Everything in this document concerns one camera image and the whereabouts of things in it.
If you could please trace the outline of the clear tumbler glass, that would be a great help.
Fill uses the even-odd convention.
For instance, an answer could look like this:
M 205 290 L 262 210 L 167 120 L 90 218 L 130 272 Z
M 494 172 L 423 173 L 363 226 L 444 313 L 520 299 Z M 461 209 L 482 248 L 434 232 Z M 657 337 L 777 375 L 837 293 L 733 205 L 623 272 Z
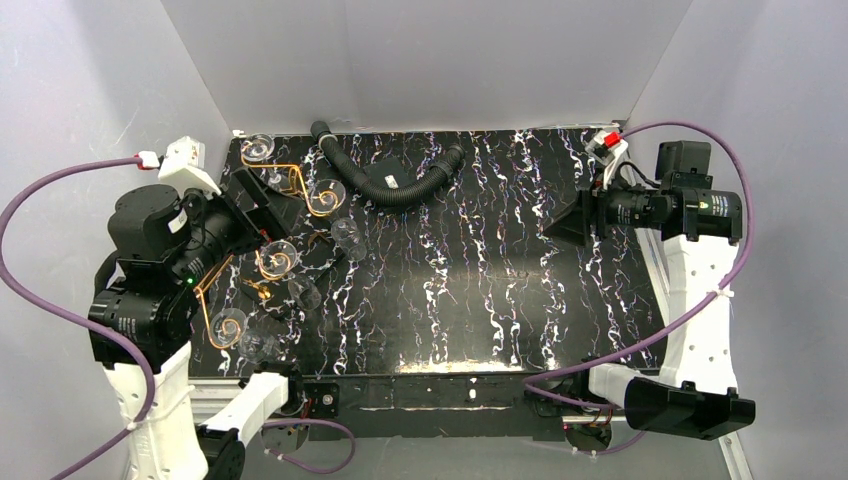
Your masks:
M 314 213 L 330 222 L 330 234 L 351 262 L 365 259 L 367 248 L 357 223 L 345 213 L 347 191 L 342 182 L 322 179 L 308 190 L 307 199 Z

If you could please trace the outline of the tall clear flute front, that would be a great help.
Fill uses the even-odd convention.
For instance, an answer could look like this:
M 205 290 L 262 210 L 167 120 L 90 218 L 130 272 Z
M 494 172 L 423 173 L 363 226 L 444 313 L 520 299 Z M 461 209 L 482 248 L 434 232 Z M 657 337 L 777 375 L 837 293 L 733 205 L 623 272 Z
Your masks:
M 291 299 L 301 310 L 312 311 L 320 306 L 321 293 L 309 277 L 291 273 L 287 279 L 287 288 Z

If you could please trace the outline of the tall clear flute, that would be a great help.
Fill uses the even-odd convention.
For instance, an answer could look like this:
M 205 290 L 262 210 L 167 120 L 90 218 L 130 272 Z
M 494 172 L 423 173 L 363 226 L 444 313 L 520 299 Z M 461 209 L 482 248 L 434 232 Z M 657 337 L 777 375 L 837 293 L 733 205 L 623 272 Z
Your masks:
M 291 299 L 301 310 L 312 311 L 320 306 L 321 293 L 309 277 L 291 273 L 287 279 L 287 288 Z
M 240 143 L 242 163 L 262 173 L 269 187 L 282 192 L 288 190 L 291 183 L 284 169 L 270 163 L 274 150 L 274 138 L 264 133 L 249 135 Z

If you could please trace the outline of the clear stemmed wine glass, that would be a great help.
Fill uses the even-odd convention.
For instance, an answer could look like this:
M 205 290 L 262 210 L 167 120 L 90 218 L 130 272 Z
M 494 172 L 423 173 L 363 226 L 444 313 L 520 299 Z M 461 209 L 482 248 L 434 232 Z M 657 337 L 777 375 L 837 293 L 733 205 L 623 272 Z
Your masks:
M 225 308 L 207 321 L 207 333 L 219 350 L 235 348 L 240 357 L 253 364 L 270 363 L 281 355 L 279 338 L 261 325 L 253 325 L 238 308 Z

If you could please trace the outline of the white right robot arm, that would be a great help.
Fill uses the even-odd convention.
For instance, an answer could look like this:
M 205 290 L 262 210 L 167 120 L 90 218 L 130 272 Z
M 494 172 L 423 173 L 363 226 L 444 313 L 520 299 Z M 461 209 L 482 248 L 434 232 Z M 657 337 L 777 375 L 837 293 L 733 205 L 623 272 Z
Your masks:
M 565 402 L 618 407 L 641 431 L 713 440 L 751 425 L 756 404 L 740 396 L 730 353 L 730 299 L 723 279 L 737 263 L 743 206 L 733 192 L 707 188 L 585 189 L 547 229 L 585 245 L 595 229 L 647 228 L 662 234 L 668 263 L 665 356 L 657 375 L 620 360 L 565 376 Z

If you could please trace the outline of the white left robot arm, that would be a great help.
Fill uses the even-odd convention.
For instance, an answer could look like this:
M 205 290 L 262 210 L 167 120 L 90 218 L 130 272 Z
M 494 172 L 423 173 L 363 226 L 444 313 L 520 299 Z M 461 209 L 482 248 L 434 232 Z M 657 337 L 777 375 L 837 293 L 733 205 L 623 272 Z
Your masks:
M 122 276 L 98 287 L 88 317 L 131 341 L 141 358 L 101 334 L 90 339 L 129 428 L 133 479 L 239 478 L 247 445 L 289 400 L 292 367 L 264 361 L 222 410 L 203 423 L 193 419 L 188 361 L 191 321 L 206 298 L 202 282 L 287 232 L 284 212 L 256 173 L 239 168 L 231 183 L 251 208 L 222 186 L 190 213 L 182 193 L 157 184 L 120 197 L 108 222 Z

